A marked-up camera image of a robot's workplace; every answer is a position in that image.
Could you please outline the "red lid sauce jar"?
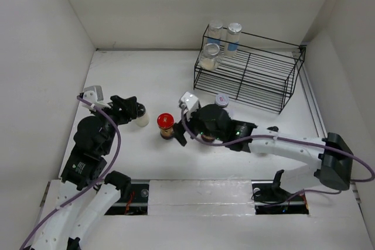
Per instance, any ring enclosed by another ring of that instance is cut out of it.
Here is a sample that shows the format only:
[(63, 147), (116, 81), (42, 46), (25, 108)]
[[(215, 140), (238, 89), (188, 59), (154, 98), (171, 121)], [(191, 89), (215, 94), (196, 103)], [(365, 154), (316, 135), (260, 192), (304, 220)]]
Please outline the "red lid sauce jar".
[(204, 134), (201, 134), (200, 135), (201, 139), (204, 141), (204, 142), (207, 142), (207, 143), (212, 143), (215, 141), (215, 137), (212, 137), (212, 136), (206, 136)]
[(161, 137), (169, 140), (173, 138), (174, 118), (170, 113), (162, 113), (158, 116), (157, 125), (160, 130)]

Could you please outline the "black cap white grinder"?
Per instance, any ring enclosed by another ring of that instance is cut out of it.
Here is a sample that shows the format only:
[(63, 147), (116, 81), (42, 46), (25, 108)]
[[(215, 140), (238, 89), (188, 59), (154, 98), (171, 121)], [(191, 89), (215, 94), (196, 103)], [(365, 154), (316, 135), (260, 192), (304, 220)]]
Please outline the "black cap white grinder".
[(149, 115), (143, 104), (137, 103), (137, 118), (135, 120), (139, 127), (145, 127), (149, 124)]

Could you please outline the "red label spice jar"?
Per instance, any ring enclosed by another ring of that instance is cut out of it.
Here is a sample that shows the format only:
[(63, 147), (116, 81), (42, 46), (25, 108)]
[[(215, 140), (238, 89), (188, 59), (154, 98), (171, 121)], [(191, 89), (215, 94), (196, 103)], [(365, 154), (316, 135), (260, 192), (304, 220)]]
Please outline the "red label spice jar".
[(214, 102), (218, 106), (225, 108), (225, 107), (227, 107), (229, 105), (230, 100), (229, 100), (229, 97), (227, 95), (225, 95), (223, 93), (218, 93), (215, 96), (215, 101)]

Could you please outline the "clear glass jar white powder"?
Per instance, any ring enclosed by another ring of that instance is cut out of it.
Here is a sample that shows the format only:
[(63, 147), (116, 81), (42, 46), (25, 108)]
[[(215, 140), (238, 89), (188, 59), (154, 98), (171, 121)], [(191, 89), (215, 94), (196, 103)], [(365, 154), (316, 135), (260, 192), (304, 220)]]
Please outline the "clear glass jar white powder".
[(199, 54), (199, 65), (208, 71), (213, 71), (221, 63), (220, 46), (216, 43), (206, 43)]

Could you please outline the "silver lid blue label shaker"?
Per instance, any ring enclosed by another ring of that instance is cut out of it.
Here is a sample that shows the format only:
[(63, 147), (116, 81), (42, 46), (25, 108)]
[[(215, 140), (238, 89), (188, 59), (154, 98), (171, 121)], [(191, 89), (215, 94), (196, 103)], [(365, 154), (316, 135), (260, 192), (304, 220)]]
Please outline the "silver lid blue label shaker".
[(233, 57), (238, 48), (242, 26), (239, 23), (230, 23), (227, 27), (224, 44), (224, 55)]

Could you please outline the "black cap brown grinder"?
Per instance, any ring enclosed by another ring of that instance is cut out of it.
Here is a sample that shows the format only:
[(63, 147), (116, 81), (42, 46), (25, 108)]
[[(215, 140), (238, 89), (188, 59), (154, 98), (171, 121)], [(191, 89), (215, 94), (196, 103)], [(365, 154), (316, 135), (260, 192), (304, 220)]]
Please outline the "black cap brown grinder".
[(279, 131), (279, 128), (277, 126), (271, 126), (271, 127), (268, 127), (267, 129), (270, 130), (270, 131), (273, 131), (273, 132)]

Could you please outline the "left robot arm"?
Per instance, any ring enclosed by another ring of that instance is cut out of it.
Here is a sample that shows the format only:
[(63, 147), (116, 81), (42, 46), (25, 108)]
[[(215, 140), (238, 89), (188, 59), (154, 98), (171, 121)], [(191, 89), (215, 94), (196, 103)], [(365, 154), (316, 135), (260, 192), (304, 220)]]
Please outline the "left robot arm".
[(118, 127), (145, 112), (135, 96), (117, 95), (109, 104), (97, 99), (93, 91), (77, 96), (91, 112), (83, 118), (74, 135), (74, 146), (60, 175), (55, 208), (31, 231), (21, 249), (82, 249), (105, 213), (117, 201), (130, 196), (131, 178), (112, 170), (108, 163), (113, 142), (121, 148)]

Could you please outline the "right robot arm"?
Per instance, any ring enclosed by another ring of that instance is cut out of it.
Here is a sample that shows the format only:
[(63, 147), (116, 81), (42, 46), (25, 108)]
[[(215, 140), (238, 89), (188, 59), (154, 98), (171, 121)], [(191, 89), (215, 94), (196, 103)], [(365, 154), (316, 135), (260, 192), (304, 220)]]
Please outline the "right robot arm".
[(350, 188), (352, 151), (343, 138), (328, 133), (325, 138), (293, 138), (280, 133), (278, 128), (264, 128), (256, 124), (231, 119), (216, 104), (204, 107), (179, 105), (181, 120), (173, 126), (174, 137), (182, 145), (184, 136), (207, 146), (223, 146), (236, 152), (268, 154), (301, 162), (293, 170), (276, 172), (271, 185), (272, 195), (283, 200), (290, 194), (323, 185), (337, 192)]

